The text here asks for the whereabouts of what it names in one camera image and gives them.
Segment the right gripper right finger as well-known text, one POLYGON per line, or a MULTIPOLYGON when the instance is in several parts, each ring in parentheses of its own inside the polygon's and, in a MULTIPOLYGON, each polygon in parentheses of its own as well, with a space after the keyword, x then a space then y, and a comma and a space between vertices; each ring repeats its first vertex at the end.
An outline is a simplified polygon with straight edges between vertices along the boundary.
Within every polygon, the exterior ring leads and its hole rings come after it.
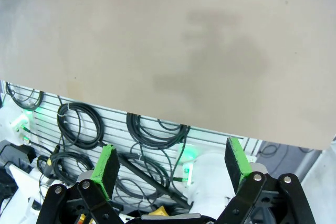
POLYGON ((235 197, 217 223, 314 223, 315 219, 295 174, 273 178, 254 171, 235 137, 226 141, 225 164, 235 197))

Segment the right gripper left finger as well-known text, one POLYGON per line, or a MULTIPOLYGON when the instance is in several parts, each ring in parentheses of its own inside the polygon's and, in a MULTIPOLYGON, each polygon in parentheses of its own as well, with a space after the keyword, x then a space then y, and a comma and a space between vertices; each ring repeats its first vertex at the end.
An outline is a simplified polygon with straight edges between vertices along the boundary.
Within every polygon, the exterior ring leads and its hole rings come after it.
POLYGON ((103 147, 91 175, 82 173, 68 188, 49 187, 37 223, 123 223, 110 203, 120 164, 113 145, 103 147))

